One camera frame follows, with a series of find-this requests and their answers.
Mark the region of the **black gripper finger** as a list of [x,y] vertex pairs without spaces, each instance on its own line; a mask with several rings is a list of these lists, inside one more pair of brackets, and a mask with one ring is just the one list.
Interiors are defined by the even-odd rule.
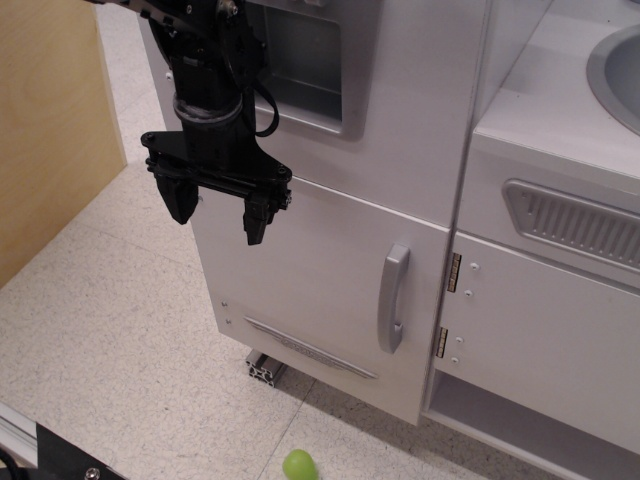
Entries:
[[198,205],[198,186],[188,180],[166,176],[157,176],[156,184],[171,217],[185,225]]
[[253,194],[244,200],[244,208],[243,228],[247,243],[250,246],[259,245],[274,216],[269,199]]

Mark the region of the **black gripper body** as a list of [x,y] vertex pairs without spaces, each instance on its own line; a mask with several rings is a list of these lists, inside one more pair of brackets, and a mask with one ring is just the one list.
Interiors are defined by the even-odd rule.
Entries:
[[246,199],[267,197],[273,213],[291,202],[291,170],[258,145],[254,128],[242,116],[222,128],[185,122],[180,131],[142,135],[148,170],[200,187]]

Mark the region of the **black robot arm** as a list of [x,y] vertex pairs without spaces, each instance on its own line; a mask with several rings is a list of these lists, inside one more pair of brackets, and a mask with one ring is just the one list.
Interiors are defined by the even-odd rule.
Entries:
[[255,98],[276,104],[259,80],[266,46],[254,34],[242,1],[122,1],[148,22],[171,70],[172,108],[179,131],[147,132],[147,169],[171,215],[185,224],[200,188],[244,201],[250,245],[263,241],[275,214],[288,207],[291,170],[267,154],[259,139],[275,132],[274,116],[256,125]]

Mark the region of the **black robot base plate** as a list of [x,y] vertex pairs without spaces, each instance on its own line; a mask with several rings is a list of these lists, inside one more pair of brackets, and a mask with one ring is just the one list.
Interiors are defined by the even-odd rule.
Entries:
[[1,447],[2,479],[125,479],[50,429],[37,425],[38,466],[20,465]]

